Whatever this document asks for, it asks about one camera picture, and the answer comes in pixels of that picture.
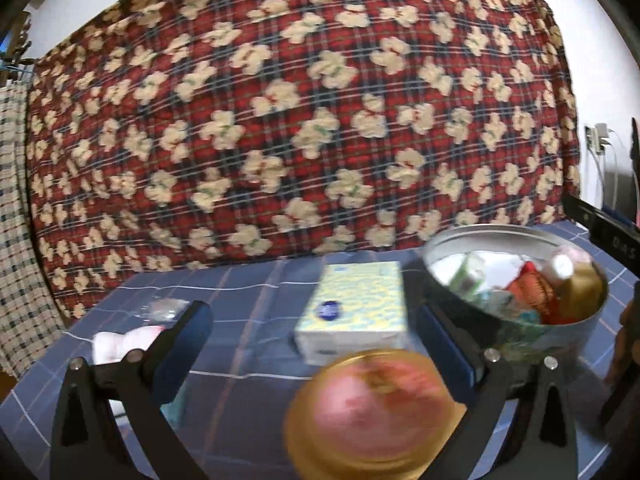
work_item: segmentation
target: white cable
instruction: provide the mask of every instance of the white cable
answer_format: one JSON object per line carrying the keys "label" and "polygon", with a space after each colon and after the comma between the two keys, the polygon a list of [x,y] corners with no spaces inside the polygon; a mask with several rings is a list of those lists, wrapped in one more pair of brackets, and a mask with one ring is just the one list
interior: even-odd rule
{"label": "white cable", "polygon": [[[620,148],[622,148],[622,151],[625,150],[625,145],[622,144],[622,139],[620,139],[620,136],[618,135],[617,132],[615,132],[614,130],[608,130],[608,132],[610,134],[614,134],[616,136],[616,139],[618,140],[618,143],[620,144]],[[613,159],[616,163],[616,173],[615,173],[615,180],[614,180],[614,190],[613,190],[613,210],[616,210],[616,202],[618,200],[618,171],[620,170],[620,168],[618,167],[618,156],[616,155],[616,150],[614,149],[613,145],[611,145],[611,151],[613,152]]]}
{"label": "white cable", "polygon": [[615,211],[616,202],[618,201],[618,156],[613,146],[611,147],[611,153],[613,153],[613,161],[616,165],[616,173],[614,173],[613,177],[613,202],[611,203],[611,208]]}
{"label": "white cable", "polygon": [[638,176],[636,171],[633,170],[634,182],[636,183],[636,217],[634,218],[634,224],[638,224],[638,211],[640,211],[640,186],[638,185]]}
{"label": "white cable", "polygon": [[593,157],[593,161],[596,164],[596,170],[598,170],[598,177],[600,179],[600,188],[602,189],[602,203],[604,203],[604,177],[602,176],[602,170],[600,169],[600,165],[598,164],[598,159],[596,158],[595,154],[590,149],[587,149],[587,151],[591,153],[591,157]]}

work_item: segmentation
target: table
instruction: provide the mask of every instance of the table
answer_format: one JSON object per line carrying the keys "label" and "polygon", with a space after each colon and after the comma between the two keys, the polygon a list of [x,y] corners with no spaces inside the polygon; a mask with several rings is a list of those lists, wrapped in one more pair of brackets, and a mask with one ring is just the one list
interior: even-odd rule
{"label": "table", "polygon": [[[610,295],[569,386],[578,431],[581,480],[590,478],[608,455],[597,412],[609,395],[602,377],[609,366],[618,317],[632,298],[635,277],[588,242],[569,222],[542,227],[589,251],[609,278]],[[292,331],[316,286],[324,264],[397,260],[402,265],[410,313],[422,304],[424,266],[420,249],[361,251],[267,263],[143,273],[114,290],[65,332],[31,367],[0,406],[0,424],[25,463],[49,478],[54,410],[66,364],[91,357],[96,332],[126,332],[143,324],[135,316],[153,298],[203,300],[214,313],[210,338],[186,381],[186,408],[178,436],[194,459],[215,479],[295,480],[282,443],[282,421],[297,389],[316,368],[305,365]],[[514,412],[510,402],[478,467],[488,471]],[[123,435],[140,470],[155,477],[130,428]]]}

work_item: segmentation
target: gold tin lid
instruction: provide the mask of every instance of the gold tin lid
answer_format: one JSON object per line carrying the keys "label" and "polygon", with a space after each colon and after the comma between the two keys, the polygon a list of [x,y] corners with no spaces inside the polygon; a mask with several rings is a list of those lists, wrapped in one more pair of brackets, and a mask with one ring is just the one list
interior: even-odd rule
{"label": "gold tin lid", "polygon": [[428,357],[372,350],[337,360],[303,386],[284,437],[304,480],[413,480],[465,411]]}

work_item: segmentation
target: silver bowl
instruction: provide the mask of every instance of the silver bowl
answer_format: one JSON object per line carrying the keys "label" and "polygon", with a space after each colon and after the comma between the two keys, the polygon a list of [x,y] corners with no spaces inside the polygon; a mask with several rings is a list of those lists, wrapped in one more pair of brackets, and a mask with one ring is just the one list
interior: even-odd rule
{"label": "silver bowl", "polygon": [[[494,251],[547,260],[562,245],[578,248],[555,234],[520,226],[476,224],[439,232],[425,244],[422,253],[427,269],[426,304],[439,306],[457,327],[467,330],[481,348],[495,348],[508,360],[534,363],[552,354],[559,360],[575,362],[593,333],[602,307],[591,317],[566,325],[502,319],[462,300],[431,272],[435,262],[452,254]],[[604,306],[609,293],[606,275],[596,263],[594,267],[606,284],[601,298]]]}

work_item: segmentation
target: checkered curtain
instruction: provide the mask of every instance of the checkered curtain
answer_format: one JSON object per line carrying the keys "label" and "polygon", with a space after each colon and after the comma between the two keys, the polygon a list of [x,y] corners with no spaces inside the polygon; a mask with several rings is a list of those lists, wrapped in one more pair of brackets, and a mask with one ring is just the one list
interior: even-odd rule
{"label": "checkered curtain", "polygon": [[28,81],[0,88],[0,364],[19,377],[64,324],[31,243],[25,168]]}

